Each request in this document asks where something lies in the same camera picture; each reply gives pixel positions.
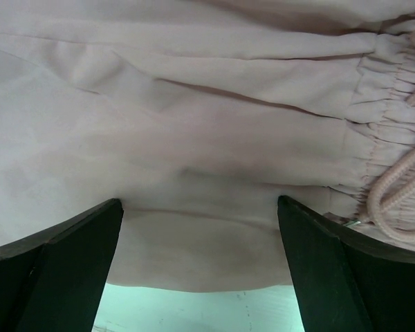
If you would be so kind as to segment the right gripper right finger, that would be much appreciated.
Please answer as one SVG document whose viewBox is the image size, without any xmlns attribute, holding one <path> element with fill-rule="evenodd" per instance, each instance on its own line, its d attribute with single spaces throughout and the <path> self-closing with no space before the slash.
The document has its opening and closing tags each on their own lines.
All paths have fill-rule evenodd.
<svg viewBox="0 0 415 332">
<path fill-rule="evenodd" d="M 304 330 L 415 331 L 415 252 L 281 196 L 279 229 Z"/>
</svg>

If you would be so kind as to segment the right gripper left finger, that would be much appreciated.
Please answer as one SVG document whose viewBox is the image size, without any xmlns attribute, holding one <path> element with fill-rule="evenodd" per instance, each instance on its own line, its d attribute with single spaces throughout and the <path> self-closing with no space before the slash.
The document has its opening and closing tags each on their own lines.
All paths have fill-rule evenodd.
<svg viewBox="0 0 415 332">
<path fill-rule="evenodd" d="M 0 331 L 91 331 L 122 217 L 111 199 L 0 246 Z"/>
</svg>

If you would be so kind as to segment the pink trousers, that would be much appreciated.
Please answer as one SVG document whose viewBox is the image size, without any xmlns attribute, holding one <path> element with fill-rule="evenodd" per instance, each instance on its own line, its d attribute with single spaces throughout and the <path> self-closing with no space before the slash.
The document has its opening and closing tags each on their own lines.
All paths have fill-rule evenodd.
<svg viewBox="0 0 415 332">
<path fill-rule="evenodd" d="M 415 251 L 415 1 L 0 1 L 0 246 L 116 198 L 109 282 L 289 284 L 277 200 Z"/>
</svg>

